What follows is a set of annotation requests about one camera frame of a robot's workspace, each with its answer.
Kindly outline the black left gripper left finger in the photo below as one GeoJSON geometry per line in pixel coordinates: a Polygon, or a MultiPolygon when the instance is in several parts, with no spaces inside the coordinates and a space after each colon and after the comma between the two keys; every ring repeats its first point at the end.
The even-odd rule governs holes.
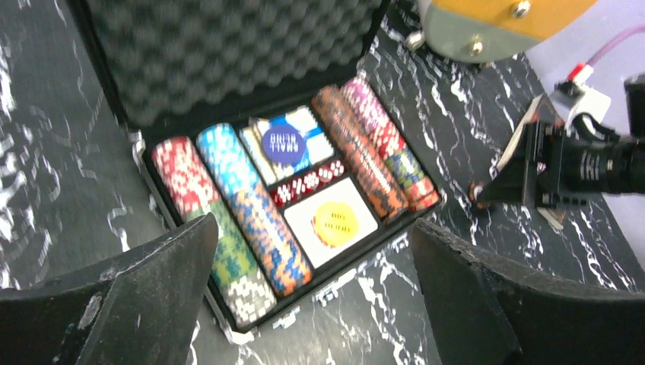
{"type": "Polygon", "coordinates": [[[3,364],[184,364],[213,253],[209,223],[1,292],[3,364]]]}

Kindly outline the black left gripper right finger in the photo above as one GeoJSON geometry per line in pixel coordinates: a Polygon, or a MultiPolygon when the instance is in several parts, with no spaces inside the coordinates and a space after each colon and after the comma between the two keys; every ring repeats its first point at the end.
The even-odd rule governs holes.
{"type": "Polygon", "coordinates": [[[644,295],[548,275],[427,221],[411,250],[444,364],[642,364],[644,295]]]}

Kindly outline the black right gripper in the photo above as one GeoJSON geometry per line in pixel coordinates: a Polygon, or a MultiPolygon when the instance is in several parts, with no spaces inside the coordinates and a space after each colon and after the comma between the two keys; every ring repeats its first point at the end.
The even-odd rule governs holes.
{"type": "Polygon", "coordinates": [[[559,204],[584,204],[586,194],[644,194],[644,75],[624,83],[630,133],[614,129],[583,126],[588,115],[574,119],[578,138],[570,137],[565,127],[545,125],[542,158],[545,170],[538,175],[537,123],[523,129],[510,160],[484,188],[478,200],[487,206],[499,203],[532,207],[539,187],[547,207],[559,204]]]}

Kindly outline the brown white poker chip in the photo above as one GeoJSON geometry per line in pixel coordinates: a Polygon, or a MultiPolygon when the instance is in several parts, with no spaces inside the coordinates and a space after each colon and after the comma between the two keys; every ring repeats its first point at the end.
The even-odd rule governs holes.
{"type": "Polygon", "coordinates": [[[487,205],[478,200],[484,185],[482,183],[471,183],[469,186],[469,199],[474,207],[477,209],[485,209],[487,205]]]}

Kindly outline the yellow big blind button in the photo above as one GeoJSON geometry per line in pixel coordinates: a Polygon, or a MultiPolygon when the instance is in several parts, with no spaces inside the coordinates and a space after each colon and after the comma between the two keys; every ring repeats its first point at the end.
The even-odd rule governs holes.
{"type": "Polygon", "coordinates": [[[336,248],[348,244],[359,230],[357,217],[344,202],[320,205],[312,218],[313,231],[326,246],[336,248]]]}

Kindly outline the black poker chip case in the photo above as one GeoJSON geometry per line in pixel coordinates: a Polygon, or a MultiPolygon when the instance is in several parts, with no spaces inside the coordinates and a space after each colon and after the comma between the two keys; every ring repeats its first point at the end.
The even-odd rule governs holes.
{"type": "Polygon", "coordinates": [[[357,73],[357,64],[368,53],[388,2],[72,1],[69,6],[117,119],[139,134],[134,146],[135,161],[171,226],[184,222],[170,207],[152,167],[150,153],[156,144],[187,136],[197,147],[200,132],[227,123],[259,174],[239,131],[249,125],[251,118],[270,119],[300,106],[311,109],[335,154],[272,185],[259,174],[268,194],[271,196],[271,191],[284,183],[292,183],[296,191],[299,178],[309,172],[318,175],[318,169],[333,160],[343,162],[345,173],[328,183],[319,181],[312,192],[297,193],[293,201],[281,207],[275,204],[278,212],[284,218],[287,208],[348,177],[379,222],[375,232],[314,268],[284,218],[313,272],[307,284],[286,297],[280,297],[271,286],[243,235],[277,303],[252,325],[237,328],[216,306],[207,289],[211,310],[229,342],[252,341],[260,325],[322,290],[427,210],[412,211],[408,206],[395,220],[382,221],[311,104],[325,86],[335,85],[341,90],[352,78],[365,78],[357,73]]]}

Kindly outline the red playing card deck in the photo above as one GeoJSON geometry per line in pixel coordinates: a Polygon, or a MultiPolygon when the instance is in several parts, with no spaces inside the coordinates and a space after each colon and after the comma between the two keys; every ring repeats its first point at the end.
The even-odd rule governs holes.
{"type": "Polygon", "coordinates": [[[284,218],[306,253],[318,268],[379,228],[350,178],[287,208],[284,218]]]}

